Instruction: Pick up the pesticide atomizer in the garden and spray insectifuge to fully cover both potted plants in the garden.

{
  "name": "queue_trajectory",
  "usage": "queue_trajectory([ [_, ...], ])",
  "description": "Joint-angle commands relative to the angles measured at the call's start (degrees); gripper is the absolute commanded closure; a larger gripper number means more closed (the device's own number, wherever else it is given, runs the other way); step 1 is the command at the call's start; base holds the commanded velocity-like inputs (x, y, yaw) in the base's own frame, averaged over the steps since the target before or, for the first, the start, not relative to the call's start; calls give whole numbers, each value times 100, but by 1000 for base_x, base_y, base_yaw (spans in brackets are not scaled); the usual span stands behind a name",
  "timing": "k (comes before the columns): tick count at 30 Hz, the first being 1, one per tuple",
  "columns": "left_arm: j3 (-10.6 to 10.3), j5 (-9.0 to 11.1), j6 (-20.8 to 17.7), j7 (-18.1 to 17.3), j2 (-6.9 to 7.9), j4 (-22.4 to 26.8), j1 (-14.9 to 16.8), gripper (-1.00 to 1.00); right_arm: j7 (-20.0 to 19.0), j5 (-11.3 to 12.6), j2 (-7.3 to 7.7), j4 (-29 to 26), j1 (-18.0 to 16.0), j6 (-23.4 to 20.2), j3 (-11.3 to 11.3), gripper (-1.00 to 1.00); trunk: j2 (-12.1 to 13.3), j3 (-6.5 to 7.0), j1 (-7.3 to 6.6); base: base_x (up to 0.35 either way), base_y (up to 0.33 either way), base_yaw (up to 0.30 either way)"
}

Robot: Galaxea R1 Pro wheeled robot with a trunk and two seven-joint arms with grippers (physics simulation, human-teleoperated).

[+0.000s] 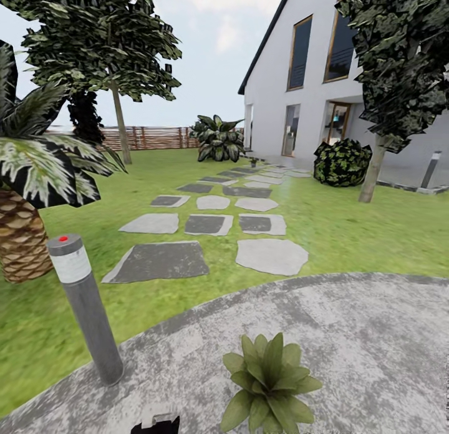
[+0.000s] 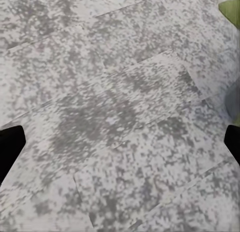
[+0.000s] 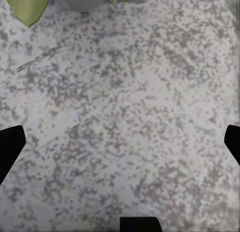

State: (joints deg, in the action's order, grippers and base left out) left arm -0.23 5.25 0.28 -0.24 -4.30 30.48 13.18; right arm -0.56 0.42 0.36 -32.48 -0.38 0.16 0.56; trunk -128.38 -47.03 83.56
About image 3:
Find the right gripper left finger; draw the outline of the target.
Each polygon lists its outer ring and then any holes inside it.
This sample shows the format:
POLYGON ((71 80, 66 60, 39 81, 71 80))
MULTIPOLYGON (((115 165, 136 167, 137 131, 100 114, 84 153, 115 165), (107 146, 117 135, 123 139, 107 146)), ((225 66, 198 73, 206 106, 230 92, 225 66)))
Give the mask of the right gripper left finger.
POLYGON ((0 185, 26 145, 22 125, 0 130, 0 185))

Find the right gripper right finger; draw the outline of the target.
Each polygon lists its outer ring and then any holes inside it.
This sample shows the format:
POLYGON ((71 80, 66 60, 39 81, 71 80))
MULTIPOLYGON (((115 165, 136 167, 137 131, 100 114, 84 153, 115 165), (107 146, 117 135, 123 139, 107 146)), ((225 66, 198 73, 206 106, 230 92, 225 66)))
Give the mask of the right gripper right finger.
POLYGON ((229 125, 227 127, 224 143, 240 164, 240 127, 236 125, 229 125))

